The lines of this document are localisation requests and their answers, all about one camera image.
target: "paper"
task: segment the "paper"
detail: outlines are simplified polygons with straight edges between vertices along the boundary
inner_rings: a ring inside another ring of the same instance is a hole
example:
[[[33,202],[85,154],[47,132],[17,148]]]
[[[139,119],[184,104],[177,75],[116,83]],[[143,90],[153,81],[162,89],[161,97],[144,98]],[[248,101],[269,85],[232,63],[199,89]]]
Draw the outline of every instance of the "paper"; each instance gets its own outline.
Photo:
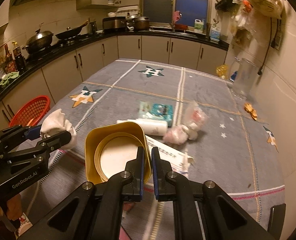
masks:
[[[149,146],[150,155],[152,148],[158,147],[160,158],[162,160],[169,161],[173,171],[184,175],[188,174],[188,168],[190,164],[194,162],[191,156],[179,152],[178,150],[173,149],[147,135],[146,139]]]

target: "wok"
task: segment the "wok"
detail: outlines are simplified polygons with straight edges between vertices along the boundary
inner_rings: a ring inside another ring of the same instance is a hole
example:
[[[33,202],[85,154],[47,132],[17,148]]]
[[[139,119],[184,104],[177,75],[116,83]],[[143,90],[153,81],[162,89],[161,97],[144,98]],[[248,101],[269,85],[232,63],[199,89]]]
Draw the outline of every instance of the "wok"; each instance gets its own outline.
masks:
[[[56,37],[60,40],[65,40],[74,36],[77,36],[80,32],[81,29],[83,27],[85,27],[88,24],[88,20],[86,20],[82,25],[80,25],[79,27],[70,29],[69,27],[67,28],[67,30],[65,32],[62,33],[58,33],[56,34]]]

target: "gray tablecloth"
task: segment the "gray tablecloth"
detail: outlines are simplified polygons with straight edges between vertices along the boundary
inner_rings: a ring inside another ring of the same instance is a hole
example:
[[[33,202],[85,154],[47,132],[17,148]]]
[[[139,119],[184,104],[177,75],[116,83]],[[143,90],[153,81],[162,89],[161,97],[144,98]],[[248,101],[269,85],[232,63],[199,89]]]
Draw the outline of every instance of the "gray tablecloth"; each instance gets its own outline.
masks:
[[[82,90],[95,93],[87,103],[73,107],[76,101],[72,96],[78,96]],[[179,124],[191,100],[197,101],[209,118],[197,141],[188,141],[179,148],[195,161],[189,168],[189,179],[215,181],[267,229],[270,208],[284,203],[284,182],[278,152],[267,143],[264,127],[269,125],[260,110],[257,109],[259,120],[252,120],[243,110],[244,102],[235,98],[227,82],[218,77],[131,59],[120,59],[106,66],[50,110],[62,108],[76,128],[78,144],[70,151],[53,152],[50,173],[22,192],[28,218],[36,223],[86,181],[84,141],[92,129],[115,124],[116,120],[137,118],[140,101],[173,105],[174,123]],[[26,141],[19,148],[35,143]],[[143,201],[125,212],[122,220],[128,234],[125,239],[174,238],[172,203],[157,203],[152,189],[150,180],[145,185]]]

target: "white roll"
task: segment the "white roll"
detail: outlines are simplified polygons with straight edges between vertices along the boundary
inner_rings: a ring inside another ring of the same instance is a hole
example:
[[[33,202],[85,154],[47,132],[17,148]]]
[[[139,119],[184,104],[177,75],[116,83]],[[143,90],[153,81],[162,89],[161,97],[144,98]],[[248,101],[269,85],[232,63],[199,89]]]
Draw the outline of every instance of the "white roll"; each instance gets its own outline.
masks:
[[[135,122],[140,125],[147,135],[164,136],[168,129],[167,121],[149,120],[149,119],[128,119],[129,122]],[[125,120],[117,120],[117,123],[127,122]]]

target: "screw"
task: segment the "screw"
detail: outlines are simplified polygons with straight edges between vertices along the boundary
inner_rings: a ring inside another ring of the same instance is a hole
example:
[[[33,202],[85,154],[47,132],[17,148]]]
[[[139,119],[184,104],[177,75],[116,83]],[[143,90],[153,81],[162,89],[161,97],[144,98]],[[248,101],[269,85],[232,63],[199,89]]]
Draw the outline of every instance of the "screw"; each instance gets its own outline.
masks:
[[[128,171],[122,171],[120,173],[120,176],[123,177],[123,178],[128,178],[128,177],[130,177],[130,172],[128,172]]]
[[[214,186],[216,185],[212,180],[207,180],[205,182],[206,187],[208,188],[214,188]]]
[[[91,189],[92,188],[92,183],[91,182],[89,182],[89,181],[87,181],[87,182],[84,182],[83,184],[82,184],[82,188],[83,189]]]
[[[175,177],[178,176],[178,173],[176,173],[175,171],[169,171],[169,172],[167,173],[167,175],[168,175],[168,177],[170,177],[170,178],[175,178]]]

